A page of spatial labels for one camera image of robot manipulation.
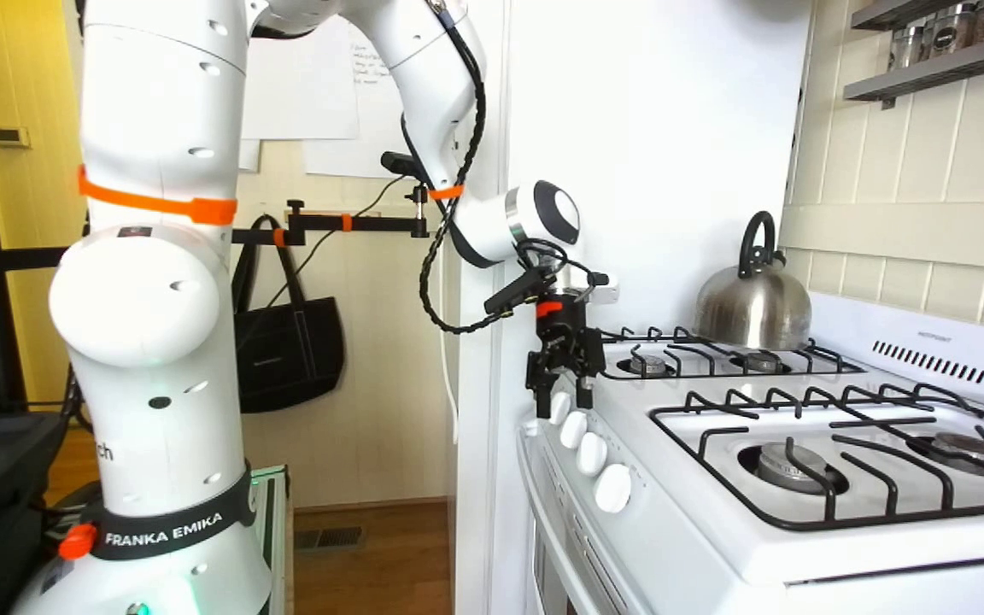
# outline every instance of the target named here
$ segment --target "gas stove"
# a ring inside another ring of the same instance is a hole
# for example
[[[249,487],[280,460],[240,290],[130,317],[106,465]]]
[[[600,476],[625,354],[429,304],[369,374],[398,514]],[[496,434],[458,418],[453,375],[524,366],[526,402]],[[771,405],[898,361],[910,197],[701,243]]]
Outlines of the gas stove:
[[[816,295],[791,352],[644,329],[606,366],[591,409],[559,388],[524,432],[529,500],[559,491],[544,535],[583,543],[582,605],[984,605],[984,329]]]

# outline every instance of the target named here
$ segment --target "kettle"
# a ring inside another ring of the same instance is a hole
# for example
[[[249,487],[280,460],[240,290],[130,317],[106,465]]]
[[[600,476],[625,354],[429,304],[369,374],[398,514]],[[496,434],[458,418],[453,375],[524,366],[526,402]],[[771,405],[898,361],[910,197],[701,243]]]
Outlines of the kettle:
[[[740,231],[738,267],[716,269],[696,297],[701,338],[726,341],[749,352],[787,352],[805,341],[808,297],[787,274],[787,255],[774,249],[774,222],[769,211]]]

